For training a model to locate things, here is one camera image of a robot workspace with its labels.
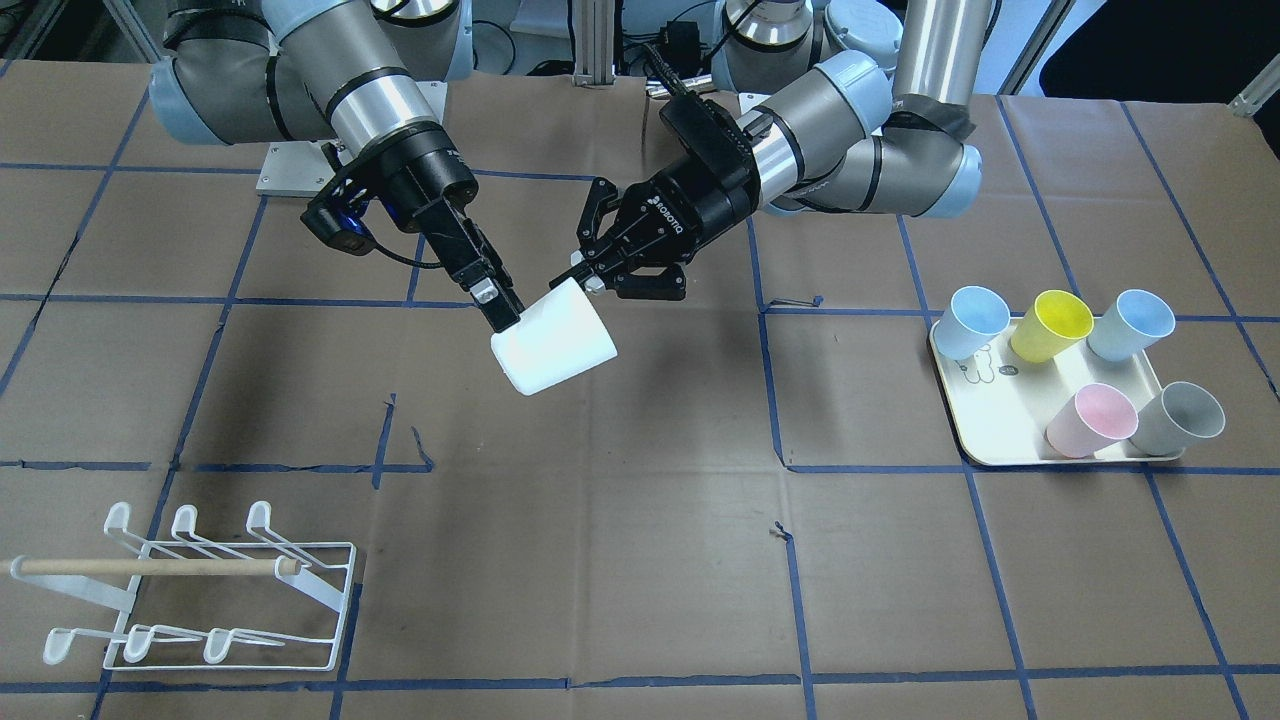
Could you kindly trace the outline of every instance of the yellow cup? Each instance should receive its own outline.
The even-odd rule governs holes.
[[[1028,363],[1044,363],[1093,332],[1093,313],[1083,300],[1061,290],[1046,290],[1036,297],[1009,346]]]

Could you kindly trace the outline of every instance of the wooden dowel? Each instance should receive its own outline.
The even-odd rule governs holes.
[[[5,560],[4,565],[12,565]],[[297,575],[302,562],[287,557],[282,575]],[[275,575],[275,560],[36,560],[18,566],[23,575]]]

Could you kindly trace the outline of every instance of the tray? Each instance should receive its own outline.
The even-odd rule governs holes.
[[[1009,347],[1018,322],[1012,320],[1004,333],[964,361],[940,354],[933,347],[933,329],[929,329],[929,348],[951,407],[951,420],[960,445],[974,462],[996,466],[1068,465],[1181,457],[1181,452],[1147,455],[1129,441],[1080,459],[1065,457],[1053,450],[1044,439],[1044,428],[1083,386],[1094,382],[1114,386],[1138,410],[1164,386],[1146,352],[1121,363],[1110,363],[1094,355],[1083,341],[1048,363],[1028,363]]]

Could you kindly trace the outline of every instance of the cup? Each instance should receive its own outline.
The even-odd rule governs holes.
[[[566,281],[520,314],[520,322],[489,341],[511,384],[524,395],[613,359],[618,348],[582,288]]]
[[[1119,363],[1142,352],[1174,332],[1174,311],[1146,290],[1126,290],[1093,325],[1089,350],[1103,360]]]
[[[1138,413],[1138,432],[1129,438],[1148,455],[1176,455],[1216,438],[1226,428],[1222,405],[1196,383],[1169,383]]]
[[[1053,450],[1084,457],[1115,445],[1138,429],[1138,411],[1119,389],[1105,383],[1082,387],[1044,429]]]
[[[1018,323],[1009,346],[1028,363],[1044,363],[1092,331],[1093,313],[1083,300],[1061,290],[1046,290]]]
[[[933,347],[952,360],[972,357],[1009,327],[1009,305],[995,291],[970,284],[955,291],[933,328]]]

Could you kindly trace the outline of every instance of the light blue cup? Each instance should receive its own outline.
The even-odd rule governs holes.
[[[1089,348],[1103,360],[1119,363],[1142,352],[1174,332],[1174,311],[1146,290],[1126,290],[1094,323]]]
[[[933,328],[933,347],[952,360],[972,357],[1009,327],[1009,305],[995,291],[970,284],[951,296]]]

